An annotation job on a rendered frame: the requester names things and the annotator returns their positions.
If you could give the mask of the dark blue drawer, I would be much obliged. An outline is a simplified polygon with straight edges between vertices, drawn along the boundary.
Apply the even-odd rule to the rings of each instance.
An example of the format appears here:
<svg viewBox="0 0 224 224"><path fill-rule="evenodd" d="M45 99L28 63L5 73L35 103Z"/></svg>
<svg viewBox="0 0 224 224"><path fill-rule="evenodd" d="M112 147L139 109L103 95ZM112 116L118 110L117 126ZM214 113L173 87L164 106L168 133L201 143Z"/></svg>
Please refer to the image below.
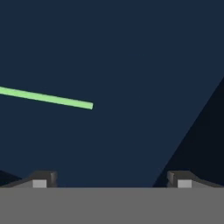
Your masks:
<svg viewBox="0 0 224 224"><path fill-rule="evenodd" d="M224 78L224 0L0 0L0 170L151 186Z"/></svg>

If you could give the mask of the green straw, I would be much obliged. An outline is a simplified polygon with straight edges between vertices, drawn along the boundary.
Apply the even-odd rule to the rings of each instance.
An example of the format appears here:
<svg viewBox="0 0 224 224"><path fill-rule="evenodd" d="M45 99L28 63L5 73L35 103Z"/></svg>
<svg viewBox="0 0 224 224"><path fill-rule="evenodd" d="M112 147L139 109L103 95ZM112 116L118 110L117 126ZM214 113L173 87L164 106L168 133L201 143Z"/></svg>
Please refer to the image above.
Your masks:
<svg viewBox="0 0 224 224"><path fill-rule="evenodd" d="M8 87L0 87L0 95L14 96L40 102L50 102L81 109L92 109L94 107L94 104L89 101L79 101L49 94L39 94L24 90L12 89Z"/></svg>

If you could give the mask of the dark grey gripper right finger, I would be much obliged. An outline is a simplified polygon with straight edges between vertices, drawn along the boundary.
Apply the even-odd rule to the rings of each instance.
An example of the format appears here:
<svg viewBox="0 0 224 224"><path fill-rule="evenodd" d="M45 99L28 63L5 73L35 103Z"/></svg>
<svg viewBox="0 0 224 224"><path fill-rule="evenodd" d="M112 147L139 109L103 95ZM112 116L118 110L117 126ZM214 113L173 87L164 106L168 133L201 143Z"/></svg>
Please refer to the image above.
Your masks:
<svg viewBox="0 0 224 224"><path fill-rule="evenodd" d="M172 188L224 188L224 185L201 179L190 171L168 171L167 180L167 187Z"/></svg>

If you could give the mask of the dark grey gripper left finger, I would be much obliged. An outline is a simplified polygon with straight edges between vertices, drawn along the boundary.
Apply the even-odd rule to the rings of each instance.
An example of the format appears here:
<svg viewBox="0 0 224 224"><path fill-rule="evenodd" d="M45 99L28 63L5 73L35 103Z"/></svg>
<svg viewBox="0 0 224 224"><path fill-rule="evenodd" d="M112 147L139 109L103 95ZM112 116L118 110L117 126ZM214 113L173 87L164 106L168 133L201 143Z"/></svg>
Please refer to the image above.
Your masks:
<svg viewBox="0 0 224 224"><path fill-rule="evenodd" d="M57 179L56 171L34 171L28 178L2 185L2 188L51 188L58 186Z"/></svg>

